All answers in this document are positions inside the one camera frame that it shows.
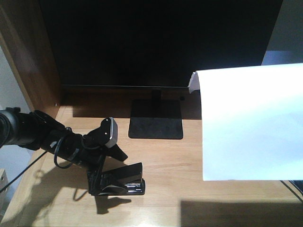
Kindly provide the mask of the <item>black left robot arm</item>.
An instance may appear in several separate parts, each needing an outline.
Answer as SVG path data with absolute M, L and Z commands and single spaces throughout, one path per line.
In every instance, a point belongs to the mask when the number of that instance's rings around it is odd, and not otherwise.
M 112 117 L 86 135 L 76 134 L 48 114 L 35 110 L 21 113 L 18 107 L 0 112 L 0 144 L 43 149 L 69 162 L 86 167 L 99 166 L 106 156 L 118 161 L 128 158 L 117 145 L 118 126 Z

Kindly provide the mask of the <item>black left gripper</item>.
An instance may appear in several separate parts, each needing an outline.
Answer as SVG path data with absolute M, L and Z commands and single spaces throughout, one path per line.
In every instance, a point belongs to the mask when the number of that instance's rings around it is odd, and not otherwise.
M 87 135 L 76 134 L 71 130 L 52 130 L 41 143 L 41 149 L 53 154 L 54 164 L 66 169 L 77 165 L 89 170 L 101 169 L 105 162 L 103 146 L 107 134 L 95 129 Z M 118 161 L 125 161 L 128 155 L 115 144 L 107 155 Z

